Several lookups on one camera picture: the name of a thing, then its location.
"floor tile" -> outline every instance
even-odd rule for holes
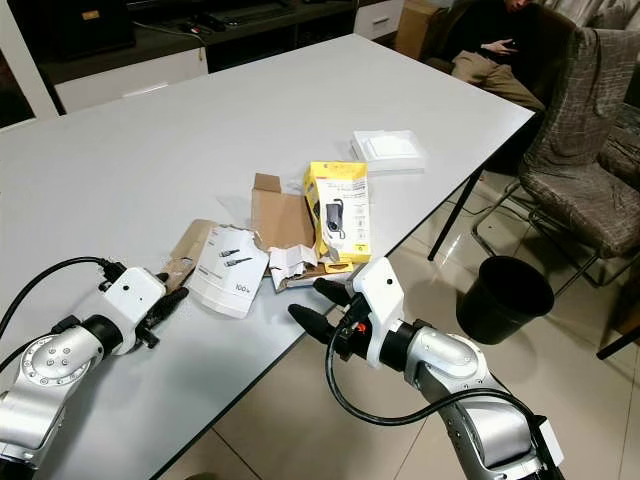
[[[482,172],[478,183],[476,183],[473,193],[493,203],[502,196],[504,189],[514,180],[515,177],[511,175],[503,175],[485,170]]]
[[[412,323],[420,318],[440,330],[462,334],[456,304],[475,281],[475,274],[444,253],[428,261],[424,245],[413,238],[393,252],[390,261],[405,292],[405,320]]]
[[[463,210],[456,219],[439,252],[454,258],[465,268],[477,271],[488,254],[471,236],[471,226],[478,218],[478,212],[490,205],[491,201],[472,193],[465,203],[466,211]],[[429,247],[435,243],[452,209],[451,203],[443,204],[412,234],[425,245],[425,256],[430,250]],[[527,229],[528,224],[515,214],[499,209],[480,225],[478,231],[498,254],[513,255]]]
[[[184,480],[204,472],[213,473],[216,480],[258,480],[213,430],[198,440],[160,480]]]
[[[629,409],[627,438],[622,456],[620,480],[635,480],[640,472],[640,353],[637,355],[636,376]]]
[[[305,337],[215,426],[264,480],[389,480],[420,425],[384,428],[350,416],[331,396],[324,346]],[[358,358],[337,361],[347,398],[372,413],[394,416],[425,405],[390,369]]]
[[[465,278],[464,270],[451,262],[437,267],[442,272],[437,276],[436,266],[412,261],[412,255],[417,256],[407,248],[399,259],[392,257],[401,283],[408,288],[409,309],[442,330],[459,332],[452,303],[473,278]],[[567,478],[617,477],[632,367],[597,360],[593,345],[546,319],[536,319],[501,344],[482,349],[492,371],[513,393],[552,420],[567,457],[563,466]],[[585,462],[588,451],[598,452],[597,462]],[[425,475],[463,478],[445,430],[435,418],[426,422],[397,479]]]
[[[554,290],[575,273],[573,267],[554,249],[553,244],[534,229],[527,232],[515,257],[541,272]],[[609,327],[619,291],[617,282],[606,287],[594,288],[585,279],[579,278],[556,299],[548,319],[558,328],[589,342],[595,354],[603,345],[619,337],[619,334]],[[635,349],[622,349],[612,358],[633,367]]]

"person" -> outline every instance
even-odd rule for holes
[[[534,28],[531,0],[476,0],[453,27],[445,58],[451,75],[535,112],[545,107],[511,71]]]

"khaki pants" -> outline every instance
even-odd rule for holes
[[[451,75],[454,77],[534,112],[544,111],[542,102],[513,76],[509,65],[500,65],[466,50],[460,52],[453,63]]]

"drawer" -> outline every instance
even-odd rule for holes
[[[196,48],[70,80],[55,89],[70,113],[118,98],[144,95],[207,73],[205,52]]]
[[[358,9],[353,31],[374,39],[398,30],[404,0],[387,0]]]

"chair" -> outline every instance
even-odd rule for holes
[[[634,13],[627,12],[627,4],[623,0],[614,0],[613,5],[597,11],[587,23],[587,27],[624,30]]]
[[[640,190],[640,108],[622,104],[598,161],[605,170]]]
[[[593,250],[556,292],[585,276],[610,283],[640,257],[640,192],[598,163],[640,50],[640,32],[577,29],[545,121],[520,165],[519,180],[474,223],[472,234],[495,255],[478,226],[519,187],[531,195],[529,223],[549,237],[550,227],[571,232]],[[587,269],[598,259],[632,255],[609,279]]]

